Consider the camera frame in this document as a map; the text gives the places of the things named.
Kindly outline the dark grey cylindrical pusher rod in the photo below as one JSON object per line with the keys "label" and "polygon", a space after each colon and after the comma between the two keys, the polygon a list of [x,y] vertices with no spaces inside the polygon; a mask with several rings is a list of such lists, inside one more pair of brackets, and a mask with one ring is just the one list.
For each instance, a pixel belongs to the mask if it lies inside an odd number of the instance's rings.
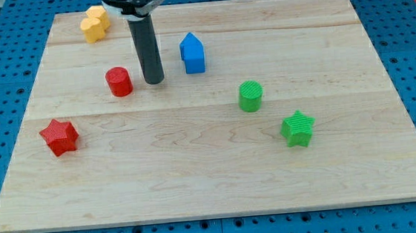
{"label": "dark grey cylindrical pusher rod", "polygon": [[139,21],[128,21],[128,25],[144,80],[150,85],[161,83],[165,75],[151,16]]}

